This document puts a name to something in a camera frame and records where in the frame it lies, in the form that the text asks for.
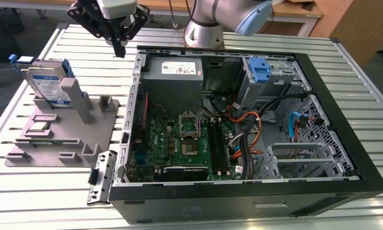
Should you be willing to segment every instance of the blue hard drive label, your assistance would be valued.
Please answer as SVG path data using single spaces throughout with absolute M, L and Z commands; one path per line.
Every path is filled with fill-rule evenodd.
M 67 94 L 61 90 L 61 80 L 57 76 L 31 76 L 34 85 L 47 102 L 57 107 L 66 107 L 70 103 Z

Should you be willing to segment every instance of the motherboard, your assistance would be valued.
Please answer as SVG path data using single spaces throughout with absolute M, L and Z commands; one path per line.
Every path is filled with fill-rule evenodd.
M 232 124 L 196 117 L 151 121 L 147 148 L 135 150 L 127 170 L 131 182 L 232 179 L 226 148 Z

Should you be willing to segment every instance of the wooden desk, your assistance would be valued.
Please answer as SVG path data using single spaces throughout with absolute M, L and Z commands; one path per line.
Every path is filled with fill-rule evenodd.
M 73 2 L 74 0 L 0 0 L 0 7 L 65 11 Z M 151 14 L 170 15 L 168 0 L 138 0 L 138 3 L 148 7 Z M 171 0 L 171 5 L 174 15 L 188 15 L 184 0 Z M 300 4 L 283 2 L 274 6 L 272 27 L 279 27 L 279 31 L 287 32 L 286 35 L 308 36 L 322 17 L 323 13 L 316 6 L 307 11 L 300 8 Z M 270 29 L 267 33 L 278 34 L 278 31 Z

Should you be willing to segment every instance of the ram slot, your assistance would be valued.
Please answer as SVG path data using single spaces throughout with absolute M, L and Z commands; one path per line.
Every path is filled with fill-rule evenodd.
M 223 132 L 220 123 L 210 123 L 207 126 L 207 137 L 211 156 L 212 173 L 220 175 L 228 171 L 227 159 L 223 147 Z

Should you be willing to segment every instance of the red cable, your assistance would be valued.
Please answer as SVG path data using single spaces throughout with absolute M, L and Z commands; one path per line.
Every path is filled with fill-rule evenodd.
M 141 133 L 142 133 L 142 128 L 143 128 L 143 124 L 144 124 L 144 120 L 146 120 L 146 113 L 147 113 L 147 107 L 148 107 L 148 93 L 144 94 L 146 97 L 146 107 L 144 107 L 144 112 L 143 112 L 143 117 L 142 117 L 142 125 L 139 128 L 139 132 L 138 132 L 138 136 L 137 136 L 137 140 L 141 138 Z

